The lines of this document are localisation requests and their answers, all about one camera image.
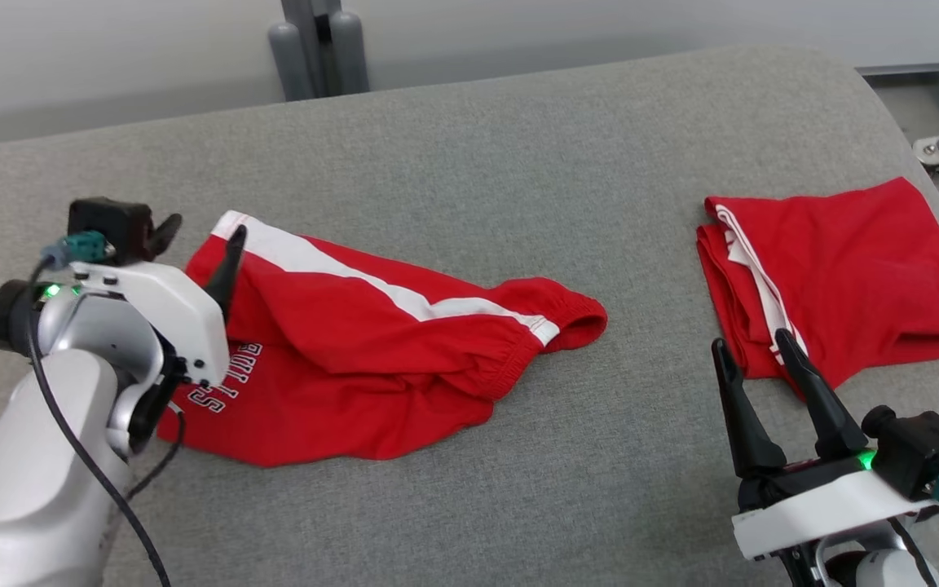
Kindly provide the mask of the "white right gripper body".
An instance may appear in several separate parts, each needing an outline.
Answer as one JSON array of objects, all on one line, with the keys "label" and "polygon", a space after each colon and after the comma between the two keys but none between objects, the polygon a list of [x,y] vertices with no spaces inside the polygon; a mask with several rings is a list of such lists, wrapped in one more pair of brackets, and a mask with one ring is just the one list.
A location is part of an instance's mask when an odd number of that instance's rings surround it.
[{"label": "white right gripper body", "polygon": [[738,515],[731,518],[738,550],[747,560],[814,543],[839,532],[860,530],[934,509],[932,499],[909,501],[873,469],[876,451],[863,449],[839,460],[812,458],[788,465],[733,454]]}]

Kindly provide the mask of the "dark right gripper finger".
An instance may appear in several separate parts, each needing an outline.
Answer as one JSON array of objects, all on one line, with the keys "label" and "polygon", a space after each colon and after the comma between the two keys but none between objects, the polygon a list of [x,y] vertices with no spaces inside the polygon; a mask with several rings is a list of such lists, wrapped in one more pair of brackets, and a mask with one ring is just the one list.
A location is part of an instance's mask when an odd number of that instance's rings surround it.
[{"label": "dark right gripper finger", "polygon": [[814,446],[817,457],[839,460],[865,451],[868,438],[792,332],[778,329],[773,339],[790,382],[804,396],[817,435]]},{"label": "dark right gripper finger", "polygon": [[744,390],[744,373],[727,341],[714,339],[711,353],[735,475],[745,480],[782,469],[787,465],[785,453],[772,441],[754,412]]}]

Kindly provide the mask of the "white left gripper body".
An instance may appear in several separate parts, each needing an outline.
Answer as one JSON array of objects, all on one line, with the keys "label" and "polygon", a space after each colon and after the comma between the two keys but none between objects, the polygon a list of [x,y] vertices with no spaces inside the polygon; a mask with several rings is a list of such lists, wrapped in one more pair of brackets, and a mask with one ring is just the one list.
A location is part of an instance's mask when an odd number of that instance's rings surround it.
[{"label": "white left gripper body", "polygon": [[194,382],[218,386],[230,367],[230,346],[219,305],[185,272],[160,263],[123,267],[75,263],[83,289],[119,294],[140,313],[179,357]]}]

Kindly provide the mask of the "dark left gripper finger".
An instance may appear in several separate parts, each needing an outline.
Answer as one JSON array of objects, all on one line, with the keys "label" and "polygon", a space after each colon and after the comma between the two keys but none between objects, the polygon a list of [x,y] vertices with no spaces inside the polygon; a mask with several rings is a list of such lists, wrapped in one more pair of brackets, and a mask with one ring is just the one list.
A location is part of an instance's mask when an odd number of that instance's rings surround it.
[{"label": "dark left gripper finger", "polygon": [[237,284],[240,264],[245,252],[247,227],[239,224],[227,239],[223,259],[217,264],[211,279],[206,282],[204,291],[217,303],[223,322],[230,320],[232,294]]},{"label": "dark left gripper finger", "polygon": [[160,257],[167,252],[182,224],[183,216],[173,213],[163,223],[152,229],[152,258]]}]

